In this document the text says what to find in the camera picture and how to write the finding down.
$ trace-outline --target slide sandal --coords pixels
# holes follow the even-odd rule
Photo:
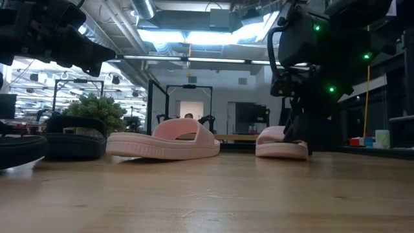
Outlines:
[[[99,131],[102,138],[63,133],[72,127],[90,128]],[[62,161],[89,161],[105,155],[107,128],[101,120],[76,116],[52,116],[44,134],[49,149],[45,159]]]
[[[0,170],[36,161],[46,154],[44,137],[0,138]]]
[[[176,140],[180,135],[196,133],[194,140]],[[112,133],[106,152],[123,157],[152,159],[200,159],[219,154],[220,142],[197,120],[182,118],[162,122],[153,136],[138,133]]]
[[[273,126],[263,130],[256,140],[256,156],[307,160],[309,156],[306,143],[283,142],[284,128],[284,126]]]

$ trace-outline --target black slide sandal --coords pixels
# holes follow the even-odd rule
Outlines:
[[[40,136],[0,138],[0,170],[36,161],[47,153],[47,140]]]
[[[96,129],[103,138],[63,133],[64,128],[82,127]],[[105,154],[107,130],[101,120],[75,116],[53,116],[47,122],[46,133],[49,152],[45,159],[64,161],[89,161]]]

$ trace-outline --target pink slide sandal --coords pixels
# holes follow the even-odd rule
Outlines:
[[[307,160],[309,156],[306,143],[284,143],[284,128],[273,126],[263,130],[256,140],[256,156]]]
[[[194,140],[176,140],[180,135],[196,133]],[[200,159],[218,155],[220,142],[197,120],[182,118],[162,122],[153,136],[137,133],[112,133],[106,152],[123,157],[153,159]]]

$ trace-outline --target green plant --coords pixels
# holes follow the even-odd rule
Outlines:
[[[125,124],[121,117],[127,111],[116,104],[112,97],[98,98],[94,94],[80,96],[79,101],[73,102],[64,110],[63,115],[74,117],[97,118],[105,122],[108,131],[124,131]]]

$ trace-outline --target wooden table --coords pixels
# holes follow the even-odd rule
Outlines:
[[[214,135],[216,140],[251,140],[255,141],[259,135]],[[193,140],[195,137],[194,133],[188,133],[181,135],[179,139]]]
[[[414,162],[315,153],[39,162],[0,175],[2,233],[414,232]]]

